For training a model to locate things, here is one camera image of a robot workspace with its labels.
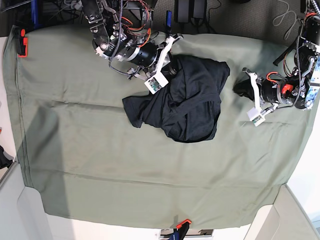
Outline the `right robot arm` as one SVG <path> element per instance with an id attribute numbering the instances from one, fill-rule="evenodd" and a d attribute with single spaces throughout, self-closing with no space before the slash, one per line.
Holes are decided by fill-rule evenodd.
<path id="1" fill-rule="evenodd" d="M 171 78 L 177 70 L 171 54 L 174 43 L 182 39 L 181 34 L 171 33 L 171 17 L 166 17 L 166 38 L 160 44 L 152 39 L 152 24 L 155 0 L 84 0 L 82 12 L 93 35 L 95 53 L 108 60 L 125 61 L 136 67 L 126 76 L 147 80 L 160 72 Z"/>

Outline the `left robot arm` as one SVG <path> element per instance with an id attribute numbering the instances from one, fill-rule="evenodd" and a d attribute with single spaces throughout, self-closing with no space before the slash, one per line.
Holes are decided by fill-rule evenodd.
<path id="1" fill-rule="evenodd" d="M 284 74 L 271 71 L 265 76 L 243 68 L 248 79 L 237 82 L 233 91 L 254 102 L 261 115 L 295 107 L 310 110 L 320 92 L 320 2 L 303 0 L 298 35 L 274 60 Z"/>

